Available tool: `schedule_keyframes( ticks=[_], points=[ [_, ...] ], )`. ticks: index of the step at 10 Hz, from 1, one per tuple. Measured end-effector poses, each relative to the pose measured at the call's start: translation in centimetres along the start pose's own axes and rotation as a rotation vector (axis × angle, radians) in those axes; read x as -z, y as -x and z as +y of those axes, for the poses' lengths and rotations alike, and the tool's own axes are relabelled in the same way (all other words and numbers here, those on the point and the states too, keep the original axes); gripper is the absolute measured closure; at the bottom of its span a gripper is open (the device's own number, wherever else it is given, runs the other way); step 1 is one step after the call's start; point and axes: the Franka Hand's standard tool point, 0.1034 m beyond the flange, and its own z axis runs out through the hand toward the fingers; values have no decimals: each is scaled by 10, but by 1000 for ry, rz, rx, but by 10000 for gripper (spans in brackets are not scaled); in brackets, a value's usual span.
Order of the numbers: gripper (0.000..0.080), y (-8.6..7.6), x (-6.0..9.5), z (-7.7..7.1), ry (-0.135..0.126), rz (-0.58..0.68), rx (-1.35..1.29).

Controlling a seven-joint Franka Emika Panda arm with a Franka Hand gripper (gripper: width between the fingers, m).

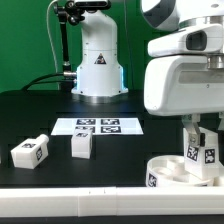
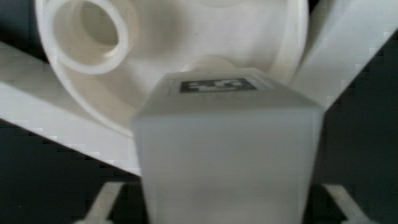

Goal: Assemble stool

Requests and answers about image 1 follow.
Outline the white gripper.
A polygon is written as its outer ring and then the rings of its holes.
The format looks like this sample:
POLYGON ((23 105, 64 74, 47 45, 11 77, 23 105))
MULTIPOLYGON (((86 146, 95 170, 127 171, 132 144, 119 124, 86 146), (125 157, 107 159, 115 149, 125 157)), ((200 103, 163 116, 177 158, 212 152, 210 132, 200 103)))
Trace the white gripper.
POLYGON ((191 147, 205 145, 205 134, 198 126, 200 115, 194 113, 219 112, 218 130, 224 131, 224 68, 208 65, 208 58, 223 45, 220 24, 182 28, 148 43, 152 60, 145 72, 145 108, 153 115, 183 115, 191 147))

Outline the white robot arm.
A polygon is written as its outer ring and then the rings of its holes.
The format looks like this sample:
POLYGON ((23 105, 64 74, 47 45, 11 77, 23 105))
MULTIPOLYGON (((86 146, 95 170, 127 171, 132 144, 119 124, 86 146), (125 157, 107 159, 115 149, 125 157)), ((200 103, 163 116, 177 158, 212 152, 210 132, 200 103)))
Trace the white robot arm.
MULTIPOLYGON (((102 13, 109 0, 74 0, 85 11, 83 60, 75 92, 88 98, 124 91, 115 32, 102 13)), ((206 146, 198 122, 224 111, 224 0, 140 0, 147 23, 168 34, 148 43, 144 105, 153 115, 180 115, 188 143, 206 146)))

